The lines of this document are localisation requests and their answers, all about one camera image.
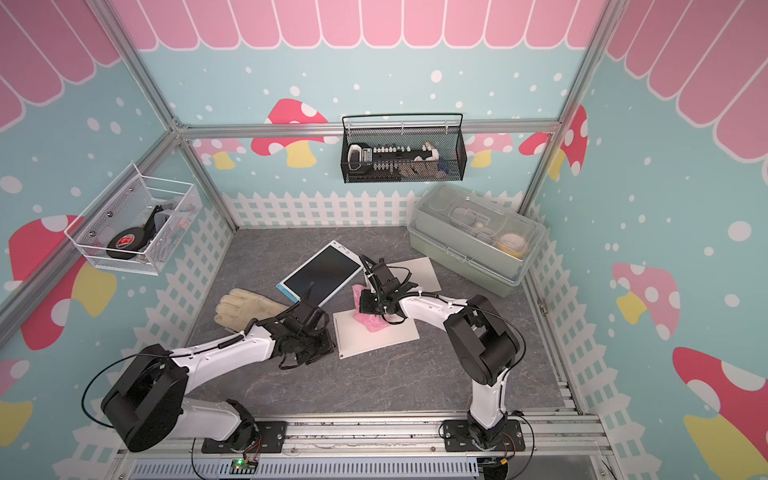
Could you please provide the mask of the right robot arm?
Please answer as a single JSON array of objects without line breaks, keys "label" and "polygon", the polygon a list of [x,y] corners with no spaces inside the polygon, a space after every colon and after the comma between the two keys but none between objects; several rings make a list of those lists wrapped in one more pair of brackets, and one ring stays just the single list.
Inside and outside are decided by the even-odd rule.
[{"label": "right robot arm", "polygon": [[388,324],[396,319],[422,321],[444,331],[465,373],[472,380],[467,413],[468,433],[481,450],[495,447],[504,437],[507,378],[525,353],[521,335],[483,295],[454,299],[423,291],[409,278],[400,280],[383,259],[360,257],[366,287],[359,312]]}]

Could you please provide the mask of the pink cleaning cloth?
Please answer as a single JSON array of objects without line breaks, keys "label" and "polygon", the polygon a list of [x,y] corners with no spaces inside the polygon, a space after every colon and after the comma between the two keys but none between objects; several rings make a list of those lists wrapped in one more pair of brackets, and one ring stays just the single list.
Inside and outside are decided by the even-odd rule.
[{"label": "pink cleaning cloth", "polygon": [[365,314],[360,311],[361,297],[362,297],[362,293],[364,291],[367,291],[366,287],[360,284],[356,284],[352,287],[352,290],[353,290],[353,299],[354,299],[354,305],[355,305],[355,313],[353,314],[353,318],[358,323],[363,325],[371,333],[379,332],[390,326],[390,324],[385,319],[382,319],[380,316]]}]

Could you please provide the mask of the blue framed drawing tablet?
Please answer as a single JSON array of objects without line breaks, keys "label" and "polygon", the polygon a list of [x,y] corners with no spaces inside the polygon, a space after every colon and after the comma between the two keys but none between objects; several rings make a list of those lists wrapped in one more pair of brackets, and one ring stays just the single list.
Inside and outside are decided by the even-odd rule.
[{"label": "blue framed drawing tablet", "polygon": [[324,306],[361,271],[357,254],[337,241],[331,241],[280,281],[276,288],[288,299],[305,299]]}]

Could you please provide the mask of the white drawing tablet front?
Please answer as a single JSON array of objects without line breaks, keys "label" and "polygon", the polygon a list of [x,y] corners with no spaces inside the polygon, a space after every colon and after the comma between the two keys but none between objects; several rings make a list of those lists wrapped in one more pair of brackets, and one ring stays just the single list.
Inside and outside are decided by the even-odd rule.
[{"label": "white drawing tablet front", "polygon": [[428,257],[388,263],[387,267],[403,284],[411,284],[411,290],[439,292],[442,290],[432,262]]}]

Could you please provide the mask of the white drawing tablet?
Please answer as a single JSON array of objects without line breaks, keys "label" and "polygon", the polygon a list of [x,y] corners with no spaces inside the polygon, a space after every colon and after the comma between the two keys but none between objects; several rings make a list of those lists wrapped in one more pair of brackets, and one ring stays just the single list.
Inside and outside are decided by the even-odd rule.
[{"label": "white drawing tablet", "polygon": [[416,325],[411,319],[407,319],[399,325],[389,325],[377,332],[370,332],[363,324],[355,320],[353,310],[335,313],[333,322],[340,359],[420,338]]},{"label": "white drawing tablet", "polygon": [[432,262],[428,257],[388,263],[387,267],[403,284],[411,284],[411,290],[439,292],[442,290]]}]

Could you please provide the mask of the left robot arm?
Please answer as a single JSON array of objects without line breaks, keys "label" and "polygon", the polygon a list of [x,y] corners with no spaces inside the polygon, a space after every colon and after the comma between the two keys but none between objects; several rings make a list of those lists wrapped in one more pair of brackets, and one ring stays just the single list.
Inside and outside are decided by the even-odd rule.
[{"label": "left robot arm", "polygon": [[131,452],[166,439],[205,438],[248,455],[263,435],[247,408],[233,399],[193,399],[190,392],[274,358],[282,370],[318,361],[334,349],[329,320],[324,310],[301,300],[273,317],[252,319],[222,339],[175,350],[150,345],[132,357],[103,398],[101,411]]}]

